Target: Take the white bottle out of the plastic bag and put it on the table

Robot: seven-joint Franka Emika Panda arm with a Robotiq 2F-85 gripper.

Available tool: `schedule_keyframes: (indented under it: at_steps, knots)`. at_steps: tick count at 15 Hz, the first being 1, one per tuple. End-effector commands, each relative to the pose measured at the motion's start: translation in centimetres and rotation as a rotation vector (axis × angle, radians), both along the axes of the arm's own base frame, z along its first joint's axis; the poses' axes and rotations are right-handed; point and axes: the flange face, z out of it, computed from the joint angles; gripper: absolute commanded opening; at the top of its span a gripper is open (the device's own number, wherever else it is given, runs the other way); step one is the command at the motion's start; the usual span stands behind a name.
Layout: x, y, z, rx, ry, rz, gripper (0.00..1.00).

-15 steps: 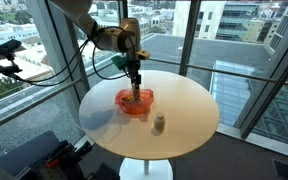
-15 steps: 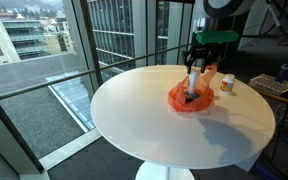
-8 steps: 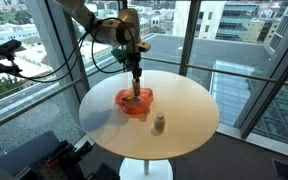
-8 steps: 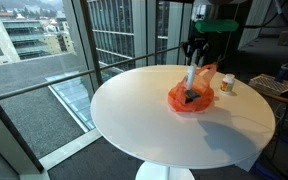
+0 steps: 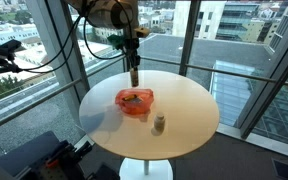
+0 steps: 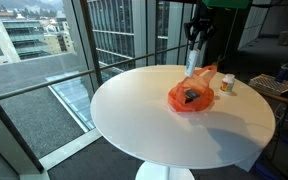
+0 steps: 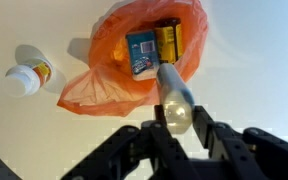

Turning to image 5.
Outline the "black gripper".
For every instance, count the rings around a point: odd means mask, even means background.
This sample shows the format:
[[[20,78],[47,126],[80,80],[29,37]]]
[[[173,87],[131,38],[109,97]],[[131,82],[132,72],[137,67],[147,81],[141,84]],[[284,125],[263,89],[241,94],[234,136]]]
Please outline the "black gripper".
[[[134,32],[135,34],[129,38],[125,35],[110,35],[108,41],[115,49],[123,51],[131,65],[131,68],[136,71],[140,64],[140,56],[137,54],[139,39],[146,38],[150,34],[150,30],[145,27],[138,27],[134,29]]]

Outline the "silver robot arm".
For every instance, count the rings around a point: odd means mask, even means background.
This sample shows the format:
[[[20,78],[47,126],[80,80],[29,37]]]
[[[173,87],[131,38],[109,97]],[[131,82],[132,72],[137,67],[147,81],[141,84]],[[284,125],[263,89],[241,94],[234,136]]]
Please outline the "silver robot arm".
[[[86,21],[96,28],[123,30],[122,48],[130,66],[136,70],[140,64],[137,54],[139,39],[146,38],[150,30],[139,23],[138,0],[64,0]]]

